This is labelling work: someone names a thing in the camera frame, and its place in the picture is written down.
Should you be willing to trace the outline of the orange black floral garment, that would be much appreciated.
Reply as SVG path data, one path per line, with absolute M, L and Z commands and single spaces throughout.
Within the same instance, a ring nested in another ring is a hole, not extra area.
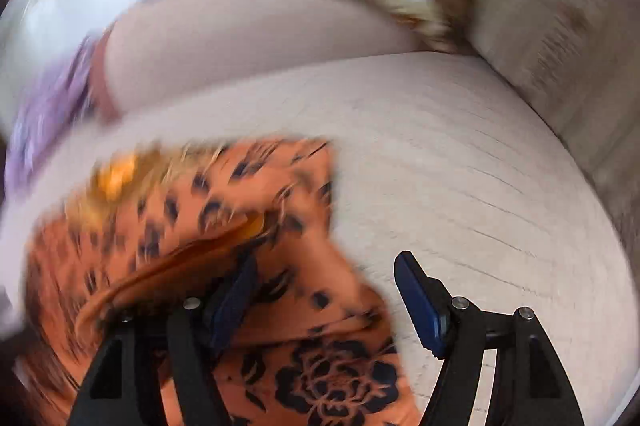
M 40 425 L 62 425 L 108 322 L 204 299 L 246 256 L 248 306 L 213 374 L 237 425 L 415 425 L 380 295 L 330 236 L 332 149 L 265 138 L 140 151 L 32 231 L 24 355 Z

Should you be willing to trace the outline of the pink quilted mattress cover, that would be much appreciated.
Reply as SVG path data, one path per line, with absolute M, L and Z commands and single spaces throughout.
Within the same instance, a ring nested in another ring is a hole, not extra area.
M 390 305 L 416 401 L 439 368 L 393 281 L 403 250 L 452 294 L 491 311 L 532 308 L 589 425 L 614 423 L 639 368 L 634 281 L 608 214 L 570 154 L 481 60 L 410 53 L 340 60 L 216 84 L 74 128 L 1 220 L 1 283 L 20 297 L 36 219 L 93 165 L 146 142 L 259 135 L 332 142 L 332 235 Z

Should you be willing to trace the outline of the pink bolster cushion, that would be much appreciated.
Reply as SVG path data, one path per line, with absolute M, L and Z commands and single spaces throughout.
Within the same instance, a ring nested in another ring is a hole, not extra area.
M 216 83 L 424 48 L 357 0 L 144 0 L 105 30 L 89 83 L 113 121 Z

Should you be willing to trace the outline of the purple floral cloth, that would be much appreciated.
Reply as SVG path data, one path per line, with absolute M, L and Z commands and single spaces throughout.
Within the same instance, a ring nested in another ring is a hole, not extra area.
M 44 68 L 23 96 L 6 150 L 7 197 L 26 193 L 63 135 L 92 114 L 89 74 L 99 41 L 85 37 L 76 50 Z

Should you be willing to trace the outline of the beige striped cushion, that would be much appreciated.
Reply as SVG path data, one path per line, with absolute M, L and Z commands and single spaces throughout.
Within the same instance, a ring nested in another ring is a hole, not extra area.
M 589 172 L 639 115 L 639 0 L 478 0 L 472 42 Z

